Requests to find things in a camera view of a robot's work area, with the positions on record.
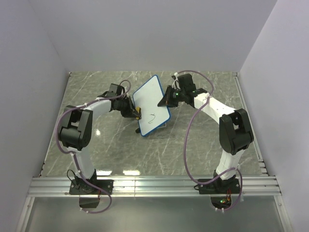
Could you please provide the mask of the yellow eraser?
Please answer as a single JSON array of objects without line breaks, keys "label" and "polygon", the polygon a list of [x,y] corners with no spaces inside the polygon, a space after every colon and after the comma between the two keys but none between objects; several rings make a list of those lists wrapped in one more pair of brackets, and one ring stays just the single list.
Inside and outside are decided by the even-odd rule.
[{"label": "yellow eraser", "polygon": [[139,107],[136,107],[136,120],[140,120],[141,119],[141,109]]}]

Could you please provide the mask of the blue framed whiteboard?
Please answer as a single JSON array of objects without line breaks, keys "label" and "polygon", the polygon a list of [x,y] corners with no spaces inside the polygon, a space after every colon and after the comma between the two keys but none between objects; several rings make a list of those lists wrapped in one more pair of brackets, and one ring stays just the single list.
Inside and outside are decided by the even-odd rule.
[{"label": "blue framed whiteboard", "polygon": [[141,136],[148,136],[170,120],[170,110],[166,106],[157,106],[163,97],[164,92],[157,75],[152,76],[133,93],[133,103],[141,109],[141,119],[138,120]]}]

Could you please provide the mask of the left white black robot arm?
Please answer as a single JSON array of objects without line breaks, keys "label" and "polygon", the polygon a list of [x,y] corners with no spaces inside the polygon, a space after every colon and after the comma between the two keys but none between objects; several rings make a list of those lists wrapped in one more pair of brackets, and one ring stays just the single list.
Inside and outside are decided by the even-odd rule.
[{"label": "left white black robot arm", "polygon": [[113,181],[97,178],[88,149],[93,122],[112,111],[119,111],[124,118],[141,119],[141,109],[134,106],[128,91],[121,84],[111,84],[109,90],[89,103],[66,106],[58,120],[56,144],[62,153],[71,155],[75,166],[72,194],[108,195],[112,192]]}]

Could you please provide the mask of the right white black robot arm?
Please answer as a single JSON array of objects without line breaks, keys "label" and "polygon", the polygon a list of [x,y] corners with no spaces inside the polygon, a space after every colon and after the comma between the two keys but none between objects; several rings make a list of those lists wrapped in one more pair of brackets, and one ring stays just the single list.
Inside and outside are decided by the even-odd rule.
[{"label": "right white black robot arm", "polygon": [[197,88],[191,74],[192,71],[176,72],[172,76],[173,84],[167,87],[164,97],[157,105],[173,108],[184,102],[196,109],[193,116],[205,113],[218,124],[222,155],[213,178],[206,181],[197,180],[191,175],[187,164],[185,170],[196,186],[213,187],[216,192],[224,193],[232,187],[236,175],[241,174],[238,168],[239,161],[254,141],[253,130],[246,110],[236,110],[215,99],[212,96],[214,87],[209,91]]}]

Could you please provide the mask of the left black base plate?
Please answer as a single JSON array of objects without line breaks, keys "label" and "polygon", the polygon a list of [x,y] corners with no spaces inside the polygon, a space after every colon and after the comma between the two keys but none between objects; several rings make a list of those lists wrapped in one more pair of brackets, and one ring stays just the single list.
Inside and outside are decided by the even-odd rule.
[{"label": "left black base plate", "polygon": [[[105,190],[109,194],[112,194],[114,181],[111,179],[107,180],[95,180],[92,185],[99,187],[100,189]],[[69,190],[69,195],[106,195],[106,193],[99,191],[97,188],[88,185],[84,180],[78,179],[72,180]]]}]

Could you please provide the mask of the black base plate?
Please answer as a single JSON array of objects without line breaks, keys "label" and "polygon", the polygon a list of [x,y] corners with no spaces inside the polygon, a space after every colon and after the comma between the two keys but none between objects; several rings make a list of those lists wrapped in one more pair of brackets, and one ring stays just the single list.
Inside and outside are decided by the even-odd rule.
[{"label": "black base plate", "polygon": [[[114,181],[111,179],[107,180],[95,180],[92,185],[99,187],[100,189],[105,190],[109,194],[112,194]],[[84,180],[78,179],[72,180],[69,190],[69,195],[106,195],[106,193],[99,191],[97,188],[88,185]]]},{"label": "black base plate", "polygon": [[194,189],[198,190],[199,194],[239,194],[240,187],[239,180],[234,176],[228,180],[218,178],[208,185],[196,184]]}]

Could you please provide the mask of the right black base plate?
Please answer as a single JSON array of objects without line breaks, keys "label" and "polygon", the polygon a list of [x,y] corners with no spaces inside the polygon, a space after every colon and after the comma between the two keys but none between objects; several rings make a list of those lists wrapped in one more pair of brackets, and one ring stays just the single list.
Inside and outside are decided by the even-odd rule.
[{"label": "right black base plate", "polygon": [[228,180],[218,178],[208,185],[196,184],[194,189],[198,190],[199,194],[239,194],[240,187],[239,180],[234,176]]}]

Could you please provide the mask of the aluminium mounting rail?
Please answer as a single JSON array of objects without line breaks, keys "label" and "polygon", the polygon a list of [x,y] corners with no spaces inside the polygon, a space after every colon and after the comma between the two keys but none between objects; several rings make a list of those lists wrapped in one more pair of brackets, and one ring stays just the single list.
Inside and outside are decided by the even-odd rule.
[{"label": "aluminium mounting rail", "polygon": [[[186,176],[112,176],[112,197],[201,197]],[[33,178],[28,197],[78,197],[69,194],[70,181],[66,177]],[[281,190],[273,176],[243,177],[242,195],[280,196]]]}]

